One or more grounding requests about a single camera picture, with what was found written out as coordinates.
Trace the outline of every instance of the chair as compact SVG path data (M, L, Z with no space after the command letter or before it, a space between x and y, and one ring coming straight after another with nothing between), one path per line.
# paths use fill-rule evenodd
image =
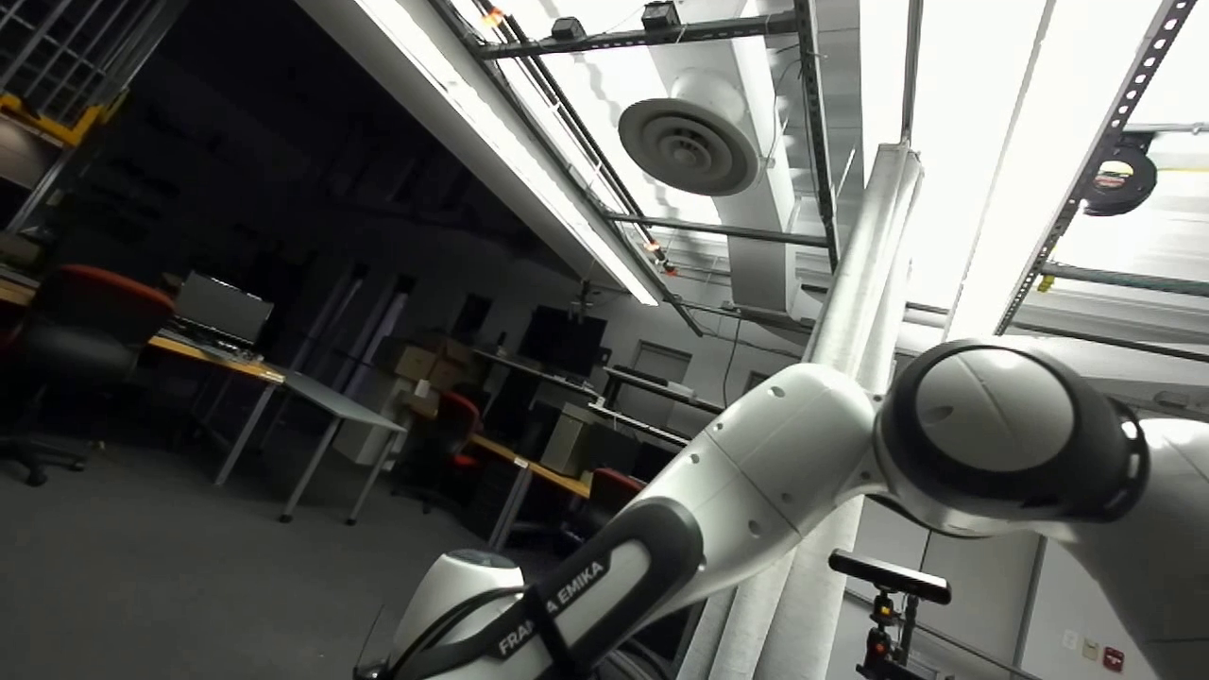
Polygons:
M128 276L89 263L52 267L17 326L0 340L0 384L17 384L17 422L27 431L56 384L123 384L134 374L152 331L174 317L174 302ZM43 463L77 468L81 455L32 448L11 431L0 461L17 461L31 487L43 482Z
M469 455L469 438L479 428L479 408L459 393L441 393L438 414L414 428L414 448L405 461L405 487L424 500L424 509L431 509L431 502L463 502L463 475L479 463L475 455Z

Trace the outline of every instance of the ceiling vent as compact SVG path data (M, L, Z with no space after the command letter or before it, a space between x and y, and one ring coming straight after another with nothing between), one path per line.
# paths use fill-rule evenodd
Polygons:
M624 111L618 142L648 179L683 194L726 196L755 179L752 142L726 117L681 98Z

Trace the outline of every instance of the gray floor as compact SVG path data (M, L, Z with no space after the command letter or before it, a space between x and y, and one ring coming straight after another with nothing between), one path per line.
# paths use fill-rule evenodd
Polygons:
M338 461L280 524L288 455L304 438L288 436L212 490L219 458L161 431L144 422L144 442L47 487L0 468L4 680L346 680L375 614L441 548L472 545L453 519L380 487L346 528L357 475Z

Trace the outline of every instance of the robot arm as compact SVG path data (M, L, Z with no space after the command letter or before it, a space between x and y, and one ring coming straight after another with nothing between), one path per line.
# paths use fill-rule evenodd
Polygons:
M873 399L832 368L790 368L726 408L580 553L496 599L483 621L426 633L483 565L438 563L399 623L395 675L562 675L594 664L643 623L710 596L785 555L839 502L873 482ZM455 596L424 608L459 580Z
M441 559L385 675L580 675L643 623L785 555L848 496L946 531L1103 520L1143 487L1125 410L1050 358L946 345L873 408L846 374L797 363L726 408L546 579Z

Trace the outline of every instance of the box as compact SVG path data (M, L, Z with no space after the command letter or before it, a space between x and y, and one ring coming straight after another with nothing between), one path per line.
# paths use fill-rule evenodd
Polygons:
M438 355L435 355L435 351L409 345L409 348L395 351L389 374L409 379L409 380L418 380L418 379L426 379L435 368L438 368Z
M455 340L410 340L395 345L385 358L385 370L405 380L431 380L435 393L445 393L459 380L475 380L475 355Z

